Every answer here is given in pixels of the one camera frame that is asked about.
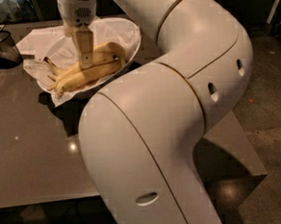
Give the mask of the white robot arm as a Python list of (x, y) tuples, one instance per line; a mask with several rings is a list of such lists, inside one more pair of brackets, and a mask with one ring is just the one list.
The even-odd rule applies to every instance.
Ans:
[(114, 1), (163, 55), (85, 106), (89, 175), (117, 224), (221, 224), (192, 152), (245, 92), (250, 38), (214, 0)]

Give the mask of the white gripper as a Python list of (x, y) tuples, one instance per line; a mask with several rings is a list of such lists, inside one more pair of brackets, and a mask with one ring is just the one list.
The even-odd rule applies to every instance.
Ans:
[(57, 0), (57, 4), (64, 34), (69, 37), (75, 32), (73, 38), (80, 66), (91, 67), (94, 37), (90, 28), (83, 26), (89, 26), (96, 17), (96, 0)]

